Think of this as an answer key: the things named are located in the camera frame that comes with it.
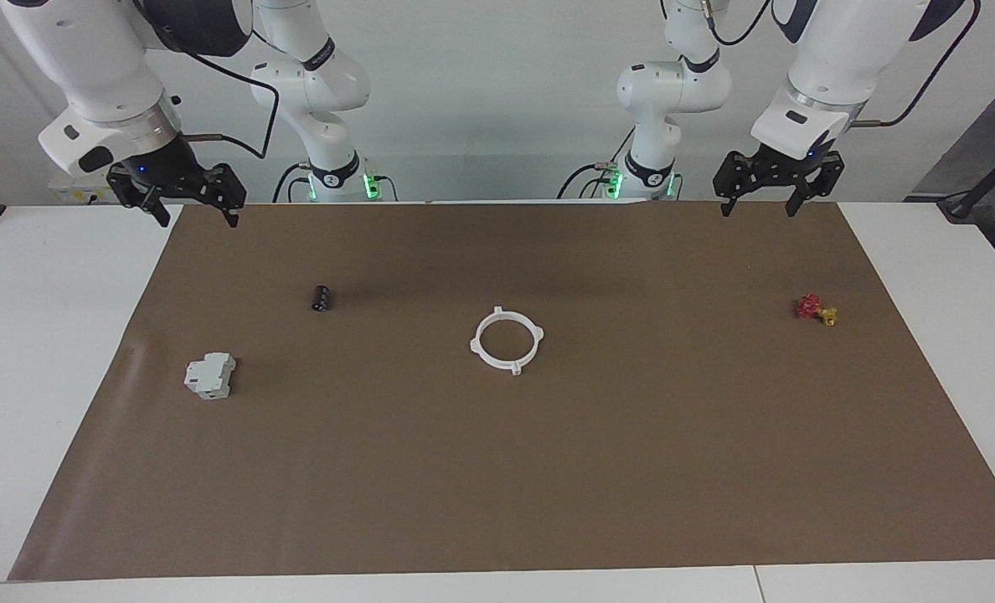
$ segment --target green indicator light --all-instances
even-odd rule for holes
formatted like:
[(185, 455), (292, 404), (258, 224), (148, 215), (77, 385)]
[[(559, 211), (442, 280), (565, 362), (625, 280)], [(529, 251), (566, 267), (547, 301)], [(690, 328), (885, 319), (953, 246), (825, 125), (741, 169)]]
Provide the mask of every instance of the green indicator light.
[(367, 189), (367, 198), (377, 198), (379, 196), (379, 184), (375, 182), (374, 176), (364, 174), (363, 187)]
[(609, 180), (610, 187), (606, 190), (606, 195), (608, 198), (620, 198), (621, 196), (621, 184), (624, 183), (624, 174), (617, 172), (613, 175), (612, 179)]

